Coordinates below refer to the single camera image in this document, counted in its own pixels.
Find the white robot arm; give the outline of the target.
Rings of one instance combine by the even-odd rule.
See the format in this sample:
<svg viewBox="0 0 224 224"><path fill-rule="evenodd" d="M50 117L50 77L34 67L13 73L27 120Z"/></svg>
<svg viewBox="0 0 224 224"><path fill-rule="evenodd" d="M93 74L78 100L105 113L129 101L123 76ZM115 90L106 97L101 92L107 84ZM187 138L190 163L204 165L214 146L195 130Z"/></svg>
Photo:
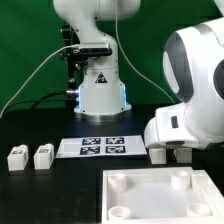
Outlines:
<svg viewBox="0 0 224 224"><path fill-rule="evenodd" d="M222 13L216 20L178 30L163 51L163 72L181 100L159 108L144 131L150 149L205 149L224 142L224 0L213 0ZM75 32L73 60L84 67L75 112L89 118L113 117L127 110L118 75L114 38L96 27L98 21L133 16L141 0L53 0L56 13Z"/></svg>

